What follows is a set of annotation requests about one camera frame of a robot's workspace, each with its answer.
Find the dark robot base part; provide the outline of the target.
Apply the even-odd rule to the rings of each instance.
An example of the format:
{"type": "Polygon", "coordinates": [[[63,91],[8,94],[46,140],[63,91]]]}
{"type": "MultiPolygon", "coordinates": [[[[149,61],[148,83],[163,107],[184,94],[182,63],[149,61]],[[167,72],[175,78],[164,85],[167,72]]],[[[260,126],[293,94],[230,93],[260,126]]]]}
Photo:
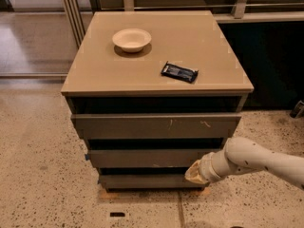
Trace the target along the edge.
{"type": "Polygon", "coordinates": [[[304,114],[304,101],[300,100],[294,106],[294,109],[290,112],[292,118],[299,118],[304,114]]]}

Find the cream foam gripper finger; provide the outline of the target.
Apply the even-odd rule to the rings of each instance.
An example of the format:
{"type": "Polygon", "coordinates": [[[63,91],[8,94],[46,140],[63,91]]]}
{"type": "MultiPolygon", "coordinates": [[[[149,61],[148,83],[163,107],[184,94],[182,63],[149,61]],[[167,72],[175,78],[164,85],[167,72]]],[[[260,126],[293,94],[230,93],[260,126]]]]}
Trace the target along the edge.
{"type": "Polygon", "coordinates": [[[206,179],[200,173],[200,160],[195,161],[185,172],[184,177],[196,184],[206,184],[208,179],[206,179]]]}

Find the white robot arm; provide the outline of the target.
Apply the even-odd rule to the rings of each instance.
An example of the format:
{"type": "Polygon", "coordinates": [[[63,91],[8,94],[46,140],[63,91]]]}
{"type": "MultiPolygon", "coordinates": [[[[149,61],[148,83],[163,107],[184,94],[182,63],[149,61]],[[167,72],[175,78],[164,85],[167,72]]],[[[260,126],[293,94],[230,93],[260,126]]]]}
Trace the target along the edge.
{"type": "Polygon", "coordinates": [[[185,178],[193,183],[206,184],[256,171],[267,171],[304,189],[302,157],[278,153],[242,137],[230,138],[220,151],[196,160],[185,172],[185,178]]]}

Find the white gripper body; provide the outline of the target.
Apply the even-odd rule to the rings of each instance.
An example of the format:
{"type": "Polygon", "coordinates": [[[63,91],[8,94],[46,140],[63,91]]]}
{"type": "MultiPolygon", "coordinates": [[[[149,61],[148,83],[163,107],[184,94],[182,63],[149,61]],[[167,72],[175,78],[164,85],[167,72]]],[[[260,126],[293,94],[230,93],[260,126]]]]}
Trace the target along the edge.
{"type": "Polygon", "coordinates": [[[223,151],[204,155],[199,164],[199,173],[208,182],[223,180],[229,174],[229,165],[223,151]]]}

